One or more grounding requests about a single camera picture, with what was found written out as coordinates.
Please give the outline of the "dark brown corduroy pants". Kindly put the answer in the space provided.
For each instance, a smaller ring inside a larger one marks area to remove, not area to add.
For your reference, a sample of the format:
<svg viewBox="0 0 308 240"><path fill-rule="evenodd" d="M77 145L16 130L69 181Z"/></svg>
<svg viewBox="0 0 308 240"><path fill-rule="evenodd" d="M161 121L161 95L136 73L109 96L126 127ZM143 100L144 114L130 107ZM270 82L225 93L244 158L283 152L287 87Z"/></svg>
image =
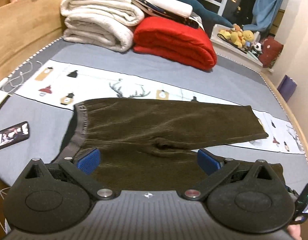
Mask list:
<svg viewBox="0 0 308 240"><path fill-rule="evenodd" d="M112 190L186 190L206 177L196 150L267 136L250 106L93 99L75 104L57 160L97 148L92 176Z"/></svg>

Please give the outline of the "black smartphone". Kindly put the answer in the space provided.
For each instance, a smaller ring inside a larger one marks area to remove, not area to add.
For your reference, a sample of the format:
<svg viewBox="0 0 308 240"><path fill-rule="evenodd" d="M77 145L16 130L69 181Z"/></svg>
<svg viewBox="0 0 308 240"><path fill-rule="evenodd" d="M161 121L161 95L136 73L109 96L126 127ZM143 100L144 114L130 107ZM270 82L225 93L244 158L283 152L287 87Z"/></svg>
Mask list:
<svg viewBox="0 0 308 240"><path fill-rule="evenodd" d="M30 137L29 123L23 121L14 126L0 130L0 150L19 142L25 141Z"/></svg>

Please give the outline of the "white printed bed runner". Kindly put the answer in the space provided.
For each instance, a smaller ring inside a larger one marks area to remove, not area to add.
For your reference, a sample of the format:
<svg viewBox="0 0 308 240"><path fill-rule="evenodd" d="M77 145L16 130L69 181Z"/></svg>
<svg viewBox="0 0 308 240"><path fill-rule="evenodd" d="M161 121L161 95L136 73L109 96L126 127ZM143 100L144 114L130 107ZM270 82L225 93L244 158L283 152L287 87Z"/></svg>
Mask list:
<svg viewBox="0 0 308 240"><path fill-rule="evenodd" d="M212 94L153 81L136 75L96 69L72 63L47 61L16 91L27 99L72 110L74 104L98 98L136 98L157 100L198 101L235 105ZM288 121L276 118L268 111L253 109L268 134L266 139L239 143L239 147L303 154L304 148Z"/></svg>

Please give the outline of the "purple box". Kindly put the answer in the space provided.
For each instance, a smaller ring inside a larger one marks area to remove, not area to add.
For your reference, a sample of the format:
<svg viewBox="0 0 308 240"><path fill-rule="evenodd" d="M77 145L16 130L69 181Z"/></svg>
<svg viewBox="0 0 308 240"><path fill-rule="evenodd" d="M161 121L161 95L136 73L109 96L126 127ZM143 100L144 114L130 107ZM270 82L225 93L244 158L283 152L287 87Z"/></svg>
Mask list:
<svg viewBox="0 0 308 240"><path fill-rule="evenodd" d="M283 97L283 99L288 102L293 93L297 88L297 83L288 75L285 75L279 84L277 90Z"/></svg>

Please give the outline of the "panda plush toy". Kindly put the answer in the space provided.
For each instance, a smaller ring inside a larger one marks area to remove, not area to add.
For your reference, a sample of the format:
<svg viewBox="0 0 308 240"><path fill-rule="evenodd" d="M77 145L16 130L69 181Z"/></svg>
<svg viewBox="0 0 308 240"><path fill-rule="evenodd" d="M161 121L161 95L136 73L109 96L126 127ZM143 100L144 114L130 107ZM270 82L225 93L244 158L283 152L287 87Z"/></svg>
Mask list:
<svg viewBox="0 0 308 240"><path fill-rule="evenodd" d="M259 57L262 54L262 44L260 42L254 43L251 47L251 53L255 57Z"/></svg>

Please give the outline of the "dark red cushion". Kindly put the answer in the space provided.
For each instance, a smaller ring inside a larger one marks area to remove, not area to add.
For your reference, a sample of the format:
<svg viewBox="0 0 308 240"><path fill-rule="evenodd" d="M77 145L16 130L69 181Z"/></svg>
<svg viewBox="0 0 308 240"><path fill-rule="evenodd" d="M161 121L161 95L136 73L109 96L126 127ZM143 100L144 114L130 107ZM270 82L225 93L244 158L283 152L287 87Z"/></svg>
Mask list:
<svg viewBox="0 0 308 240"><path fill-rule="evenodd" d="M268 36L261 41L262 54L259 56L259 61L264 68L272 68L281 52L284 45L274 39L273 36Z"/></svg>

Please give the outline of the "yellow bear plush toys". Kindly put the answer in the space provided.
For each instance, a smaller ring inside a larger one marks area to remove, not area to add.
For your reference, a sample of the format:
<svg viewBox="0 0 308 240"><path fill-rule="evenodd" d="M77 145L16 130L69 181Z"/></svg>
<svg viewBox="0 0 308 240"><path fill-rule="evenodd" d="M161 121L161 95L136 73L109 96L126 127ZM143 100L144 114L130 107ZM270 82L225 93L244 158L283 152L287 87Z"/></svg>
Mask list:
<svg viewBox="0 0 308 240"><path fill-rule="evenodd" d="M254 33L250 30L243 30L237 24L228 30L221 29L217 36L238 49L248 49L254 41Z"/></svg>

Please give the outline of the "red folded quilt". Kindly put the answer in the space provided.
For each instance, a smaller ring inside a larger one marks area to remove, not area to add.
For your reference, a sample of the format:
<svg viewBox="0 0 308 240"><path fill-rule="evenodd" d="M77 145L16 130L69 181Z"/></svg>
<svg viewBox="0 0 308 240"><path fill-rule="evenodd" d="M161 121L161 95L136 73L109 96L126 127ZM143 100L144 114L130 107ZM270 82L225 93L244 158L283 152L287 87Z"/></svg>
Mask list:
<svg viewBox="0 0 308 240"><path fill-rule="evenodd" d="M206 32L173 20L151 16L135 29L136 53L151 54L176 61L200 70L210 70L217 56Z"/></svg>

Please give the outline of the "blue shark plush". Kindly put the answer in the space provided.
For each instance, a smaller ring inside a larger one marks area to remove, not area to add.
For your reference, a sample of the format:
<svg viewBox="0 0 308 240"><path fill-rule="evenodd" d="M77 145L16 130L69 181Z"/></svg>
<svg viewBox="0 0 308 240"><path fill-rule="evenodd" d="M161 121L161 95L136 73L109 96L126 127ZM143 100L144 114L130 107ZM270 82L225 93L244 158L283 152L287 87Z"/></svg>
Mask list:
<svg viewBox="0 0 308 240"><path fill-rule="evenodd" d="M193 7L193 12L201 17L202 25L208 37L211 37L214 25L219 24L227 28L232 28L233 24L224 17L218 15L215 12L207 10L204 6L201 5L197 0L178 0L184 3L187 3Z"/></svg>

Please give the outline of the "cream folded blanket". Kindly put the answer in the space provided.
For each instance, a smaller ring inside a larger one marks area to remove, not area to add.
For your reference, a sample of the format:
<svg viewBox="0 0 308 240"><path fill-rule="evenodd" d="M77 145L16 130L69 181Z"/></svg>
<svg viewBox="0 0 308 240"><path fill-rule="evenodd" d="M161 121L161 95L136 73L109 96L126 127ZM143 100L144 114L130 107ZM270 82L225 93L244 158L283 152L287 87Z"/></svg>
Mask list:
<svg viewBox="0 0 308 240"><path fill-rule="evenodd" d="M133 46L133 32L145 18L131 0L62 0L63 39L123 53Z"/></svg>

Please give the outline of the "wooden headboard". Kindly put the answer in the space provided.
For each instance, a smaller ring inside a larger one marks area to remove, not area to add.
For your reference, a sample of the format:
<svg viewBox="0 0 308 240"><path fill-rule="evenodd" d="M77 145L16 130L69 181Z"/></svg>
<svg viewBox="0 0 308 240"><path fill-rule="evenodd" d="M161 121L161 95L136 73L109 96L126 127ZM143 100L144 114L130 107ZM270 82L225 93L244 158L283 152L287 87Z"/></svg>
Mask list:
<svg viewBox="0 0 308 240"><path fill-rule="evenodd" d="M0 0L0 81L65 29L62 0Z"/></svg>

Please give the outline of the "blue curtain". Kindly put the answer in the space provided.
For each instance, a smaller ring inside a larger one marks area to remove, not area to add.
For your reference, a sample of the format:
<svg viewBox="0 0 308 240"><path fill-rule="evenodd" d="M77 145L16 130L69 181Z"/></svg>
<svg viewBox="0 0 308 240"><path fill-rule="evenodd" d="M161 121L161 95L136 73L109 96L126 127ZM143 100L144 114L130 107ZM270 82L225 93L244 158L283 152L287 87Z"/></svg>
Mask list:
<svg viewBox="0 0 308 240"><path fill-rule="evenodd" d="M256 0L252 10L253 22L245 24L243 30L266 31L273 23L283 0Z"/></svg>

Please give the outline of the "wooden bed frame rail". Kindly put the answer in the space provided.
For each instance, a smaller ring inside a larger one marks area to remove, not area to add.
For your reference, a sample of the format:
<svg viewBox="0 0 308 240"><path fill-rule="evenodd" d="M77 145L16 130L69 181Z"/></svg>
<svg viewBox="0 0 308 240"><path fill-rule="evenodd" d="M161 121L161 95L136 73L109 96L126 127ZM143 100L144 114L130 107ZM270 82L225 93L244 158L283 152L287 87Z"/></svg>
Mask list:
<svg viewBox="0 0 308 240"><path fill-rule="evenodd" d="M307 160L307 163L308 163L308 142L307 142L305 134L303 133L303 131L302 131L302 129L301 129L301 127L300 127L296 117L294 116L294 114L291 111L290 107L288 106L287 102L284 100L284 98L281 96L281 94L276 89L275 85L268 78L268 76L265 73L263 73L263 72L260 72L259 75L263 79L264 83L266 83L266 86L271 91L273 96L276 98L276 100L278 101L279 105L284 110L284 112L285 112L288 120L290 121L291 125L293 126L293 128L294 128L294 130L295 130L296 134L298 135L298 138L299 138L299 140L301 142L301 145L302 145L302 147L304 149L306 160Z"/></svg>

